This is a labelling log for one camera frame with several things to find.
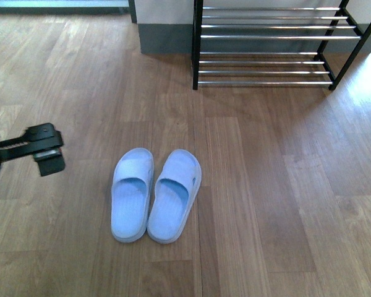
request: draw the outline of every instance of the black shoe rack frame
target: black shoe rack frame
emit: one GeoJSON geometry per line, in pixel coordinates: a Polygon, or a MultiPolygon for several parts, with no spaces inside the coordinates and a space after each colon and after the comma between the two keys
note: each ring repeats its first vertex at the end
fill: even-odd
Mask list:
{"type": "Polygon", "coordinates": [[[193,34],[192,34],[192,67],[193,67],[193,83],[192,88],[194,90],[198,89],[198,86],[223,86],[223,85],[235,85],[235,86],[259,86],[259,85],[326,85],[329,90],[334,90],[341,79],[344,77],[345,73],[351,66],[352,62],[356,58],[357,54],[364,46],[365,42],[371,35],[371,23],[366,30],[361,29],[360,25],[354,20],[352,15],[346,9],[349,0],[342,0],[338,7],[307,7],[307,8],[227,8],[227,7],[205,7],[203,5],[203,0],[194,0],[194,24],[193,24],[193,34]],[[290,13],[290,16],[278,16],[278,12],[287,12],[290,13]],[[264,16],[258,15],[254,17],[245,16],[244,12],[274,12],[275,16],[264,16]],[[303,12],[328,12],[334,13],[333,16],[305,16],[303,12]],[[228,24],[228,20],[248,20],[247,24],[228,24]],[[276,24],[261,24],[261,20],[274,20],[276,24]],[[289,20],[311,20],[315,22],[314,24],[307,25],[287,25],[280,24],[277,22],[285,22],[289,20]],[[316,21],[330,21],[330,24],[320,25],[316,24],[316,21]],[[223,35],[222,33],[212,33],[215,29],[218,29],[219,32],[222,32],[223,29],[246,29],[247,32],[250,32],[250,29],[269,29],[285,32],[293,32],[293,30],[303,30],[306,31],[317,31],[325,30],[325,34],[321,36],[316,35],[261,35],[261,34],[227,34],[223,35]],[[354,31],[354,35],[346,36],[337,36],[333,35],[335,30],[345,30],[351,29],[354,31]],[[271,52],[201,52],[201,40],[321,40],[320,46],[316,52],[280,52],[280,53],[271,53],[271,52]],[[330,40],[358,40],[356,46],[354,47],[352,53],[348,57],[348,60],[345,62],[344,66],[336,75],[330,65],[328,64],[325,55],[323,54],[328,42],[330,40]],[[241,57],[239,59],[231,59],[231,56],[241,57]],[[255,61],[256,57],[307,57],[311,56],[313,59],[311,61],[255,61]],[[245,66],[288,66],[288,65],[297,65],[301,66],[318,66],[321,65],[324,67],[324,71],[249,71],[243,70],[245,66]],[[225,66],[232,66],[231,70],[222,70],[225,66]],[[233,70],[234,67],[241,67],[241,70],[233,70]],[[233,80],[232,77],[241,76],[260,76],[260,77],[277,77],[277,76],[295,76],[295,75],[306,75],[308,77],[313,77],[316,75],[327,75],[324,80],[316,81],[260,81],[260,80],[233,80]],[[200,77],[228,77],[229,80],[200,80],[200,77]]]}

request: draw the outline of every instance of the black device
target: black device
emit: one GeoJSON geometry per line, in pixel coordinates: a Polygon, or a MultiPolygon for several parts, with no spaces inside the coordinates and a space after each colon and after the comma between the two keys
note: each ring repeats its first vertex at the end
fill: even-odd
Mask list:
{"type": "Polygon", "coordinates": [[[61,133],[51,123],[29,127],[18,138],[0,141],[0,167],[2,162],[33,155],[41,176],[60,172],[65,168],[63,145],[61,133]]]}

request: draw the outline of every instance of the slipper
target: slipper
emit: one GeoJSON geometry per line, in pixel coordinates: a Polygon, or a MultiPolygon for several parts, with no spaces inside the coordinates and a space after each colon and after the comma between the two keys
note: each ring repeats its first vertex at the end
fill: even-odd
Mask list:
{"type": "Polygon", "coordinates": [[[153,155],[145,148],[127,152],[114,170],[111,232],[122,243],[138,240],[146,231],[153,173],[153,155]]]}
{"type": "Polygon", "coordinates": [[[158,243],[177,240],[186,225],[202,180],[198,160],[186,150],[173,151],[155,184],[147,231],[158,243]]]}

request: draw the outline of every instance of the wooden floor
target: wooden floor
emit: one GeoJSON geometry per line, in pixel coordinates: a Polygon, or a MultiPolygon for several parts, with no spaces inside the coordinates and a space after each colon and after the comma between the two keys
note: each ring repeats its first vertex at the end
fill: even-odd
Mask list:
{"type": "Polygon", "coordinates": [[[0,296],[371,297],[371,55],[332,93],[193,91],[189,57],[140,54],[128,15],[0,16],[0,135],[45,122],[67,167],[2,166],[0,296]],[[200,160],[173,244],[111,235],[134,147],[155,176],[174,149],[200,160]]]}

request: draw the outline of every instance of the slide sandal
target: slide sandal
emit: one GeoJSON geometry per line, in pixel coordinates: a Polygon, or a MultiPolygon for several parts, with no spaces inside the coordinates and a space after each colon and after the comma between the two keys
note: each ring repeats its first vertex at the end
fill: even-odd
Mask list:
{"type": "Polygon", "coordinates": [[[130,243],[146,231],[153,174],[153,155],[145,148],[134,148],[119,160],[111,188],[111,232],[116,240],[130,243]]]}
{"type": "Polygon", "coordinates": [[[155,184],[147,231],[158,243],[177,240],[186,225],[202,180],[198,160],[186,150],[173,151],[155,184]]]}

